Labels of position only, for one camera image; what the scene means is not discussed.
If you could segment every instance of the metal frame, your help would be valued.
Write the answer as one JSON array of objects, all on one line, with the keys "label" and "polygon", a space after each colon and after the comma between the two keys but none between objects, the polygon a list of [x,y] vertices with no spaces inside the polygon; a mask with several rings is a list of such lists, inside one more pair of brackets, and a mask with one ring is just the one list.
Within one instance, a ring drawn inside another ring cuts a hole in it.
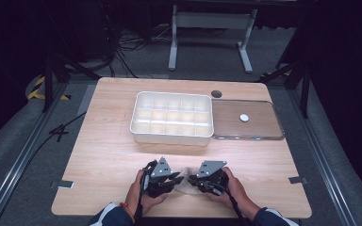
[{"label": "metal frame", "polygon": [[227,14],[227,13],[201,13],[201,12],[179,12],[177,6],[173,6],[172,21],[172,47],[170,49],[169,70],[175,70],[177,60],[177,28],[178,27],[209,27],[225,29],[245,29],[243,41],[237,43],[240,58],[243,62],[245,72],[253,71],[251,62],[246,52],[249,37],[255,23],[257,10],[254,9],[250,14]]}]

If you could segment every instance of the metal leg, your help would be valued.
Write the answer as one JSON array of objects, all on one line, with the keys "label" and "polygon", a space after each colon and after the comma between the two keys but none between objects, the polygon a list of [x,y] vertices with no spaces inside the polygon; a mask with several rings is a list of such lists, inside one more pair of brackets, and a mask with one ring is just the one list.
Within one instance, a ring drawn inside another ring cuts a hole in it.
[{"label": "metal leg", "polygon": [[169,70],[175,70],[175,63],[177,60],[177,6],[173,6],[173,22],[172,22],[172,47],[170,49],[170,59],[169,59]]},{"label": "metal leg", "polygon": [[246,26],[245,39],[243,41],[238,42],[240,57],[242,59],[243,67],[245,68],[246,73],[253,72],[251,61],[249,60],[248,53],[246,52],[246,46],[248,45],[248,40],[252,33],[252,28],[255,23],[256,13],[257,9],[252,10],[251,18],[249,19],[249,22]]},{"label": "metal leg", "polygon": [[61,67],[62,68],[64,67],[64,64],[69,64],[73,68],[79,70],[80,72],[82,72],[83,74],[87,75],[88,77],[90,77],[90,78],[92,78],[94,80],[99,80],[101,78],[101,76],[99,74],[96,74],[96,73],[86,69],[85,67],[83,67],[79,63],[73,62],[72,60],[70,60],[69,58],[67,58],[67,57],[65,57],[63,55],[54,54],[54,58],[61,62]]},{"label": "metal leg", "polygon": [[308,101],[308,91],[310,87],[310,75],[311,71],[307,68],[307,65],[304,67],[304,80],[302,82],[302,94],[301,94],[301,110],[304,114],[304,117],[308,119],[307,116],[307,101]]},{"label": "metal leg", "polygon": [[307,68],[307,62],[303,61],[296,65],[293,70],[290,72],[287,80],[284,82],[286,89],[296,89],[299,82],[302,80]]},{"label": "metal leg", "polygon": [[278,69],[277,71],[275,71],[273,73],[270,73],[267,76],[256,80],[255,82],[265,84],[265,83],[271,81],[272,79],[274,79],[274,78],[276,78],[276,77],[278,77],[278,76],[280,76],[280,75],[282,75],[284,73],[287,73],[287,72],[289,72],[291,70],[296,69],[298,66],[299,66],[299,62],[294,62],[294,63],[288,64],[287,66],[284,66],[284,67]]},{"label": "metal leg", "polygon": [[45,60],[44,75],[45,75],[45,105],[42,110],[43,113],[48,111],[49,107],[51,106],[51,103],[53,102],[53,96],[54,96],[51,57],[48,57]]}]

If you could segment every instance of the wrist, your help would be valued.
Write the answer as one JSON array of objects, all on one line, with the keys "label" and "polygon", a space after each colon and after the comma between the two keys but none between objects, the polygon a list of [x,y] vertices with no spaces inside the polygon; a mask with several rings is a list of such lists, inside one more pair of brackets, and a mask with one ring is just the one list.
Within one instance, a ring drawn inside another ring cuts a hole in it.
[{"label": "wrist", "polygon": [[131,217],[131,220],[133,223],[135,223],[134,215],[132,214],[131,210],[128,207],[128,204],[126,202],[121,202],[120,206],[127,212],[127,214]]},{"label": "wrist", "polygon": [[246,198],[239,202],[239,210],[243,216],[248,218],[250,221],[253,221],[255,215],[260,210],[260,207],[252,202],[249,198]]}]

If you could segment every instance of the dark background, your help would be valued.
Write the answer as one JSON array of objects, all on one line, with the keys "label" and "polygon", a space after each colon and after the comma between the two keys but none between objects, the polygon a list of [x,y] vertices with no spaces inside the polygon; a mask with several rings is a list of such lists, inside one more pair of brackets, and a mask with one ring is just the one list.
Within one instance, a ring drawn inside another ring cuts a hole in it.
[{"label": "dark background", "polygon": [[[318,5],[320,10],[306,14],[303,21],[302,12],[263,9],[256,26],[301,23],[283,62],[310,54],[313,84],[362,180],[362,1],[320,1]],[[144,37],[151,35],[155,25],[169,23],[172,13],[168,6],[137,6],[132,12],[139,16],[128,10],[117,6],[110,15],[112,22]],[[97,2],[0,0],[0,128],[26,105],[25,88],[41,73],[50,50],[78,62],[106,57],[108,27],[117,26],[107,24]]]}]

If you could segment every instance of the cable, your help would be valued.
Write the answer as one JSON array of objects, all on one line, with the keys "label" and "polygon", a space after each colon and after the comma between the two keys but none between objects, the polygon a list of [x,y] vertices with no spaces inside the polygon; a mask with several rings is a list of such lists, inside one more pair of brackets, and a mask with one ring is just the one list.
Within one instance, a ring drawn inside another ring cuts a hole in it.
[{"label": "cable", "polygon": [[221,190],[225,191],[225,193],[227,193],[228,197],[230,198],[230,201],[232,203],[232,206],[234,207],[234,211],[237,214],[240,222],[242,223],[243,226],[248,226],[248,223],[246,222],[246,220],[244,219],[242,213],[240,212],[239,208],[238,208],[238,202],[235,200],[235,198],[231,195],[231,191],[230,189],[227,187],[223,187],[214,183],[211,183],[209,181],[205,182],[204,186],[206,188],[212,188],[213,186],[216,186],[217,188],[220,188]]},{"label": "cable", "polygon": [[203,28],[201,29],[201,31],[213,36],[221,36],[225,33],[226,29]]},{"label": "cable", "polygon": [[158,39],[160,36],[166,34],[171,28],[172,28],[172,26],[167,27],[164,31],[162,31],[160,34],[158,34],[156,37],[154,37],[154,39]]},{"label": "cable", "polygon": [[[132,47],[123,46],[124,44],[130,44],[130,43],[134,43],[134,46]],[[142,46],[144,43],[145,40],[136,35],[135,33],[130,33],[130,32],[122,33],[122,35],[119,38],[120,49],[123,51],[139,50],[141,49],[140,46]]]},{"label": "cable", "polygon": [[134,216],[135,225],[138,225],[140,218],[142,218],[143,206],[142,206],[142,204],[140,202],[142,200],[142,196],[143,196],[143,193],[145,191],[146,176],[148,175],[149,168],[151,168],[156,163],[157,163],[156,160],[152,161],[152,162],[149,162],[146,165],[146,167],[142,168],[143,174],[142,174],[142,178],[140,179],[140,195],[138,196],[138,206],[137,206],[137,210],[136,210],[135,216]]},{"label": "cable", "polygon": [[115,77],[116,74],[114,73],[113,66],[111,66],[111,63],[108,64],[108,68],[110,69],[110,74],[112,77]]},{"label": "cable", "polygon": [[127,68],[127,70],[130,71],[130,73],[135,77],[135,78],[138,78],[136,75],[134,75],[134,73],[131,71],[131,69],[128,67],[128,65],[125,63],[124,59],[122,58],[122,55],[119,53],[118,50],[116,50],[116,53],[118,54],[119,58],[120,58],[120,61],[122,63],[124,63],[125,67]]},{"label": "cable", "polygon": [[[105,57],[105,58],[108,58],[108,61],[104,61],[102,64],[98,64],[96,66],[92,66],[92,67],[88,67],[86,69],[92,71],[92,72],[95,72],[95,71],[98,71],[98,70],[101,70],[101,69],[104,69],[107,65],[109,65],[114,57],[113,56],[109,56],[109,57]],[[77,69],[74,69],[74,68],[66,68],[65,69],[69,72],[69,73],[82,73],[81,71],[77,70]]]},{"label": "cable", "polygon": [[120,63],[122,64],[122,68],[125,71],[125,77],[128,77],[128,70],[125,68],[124,64],[120,61]]}]

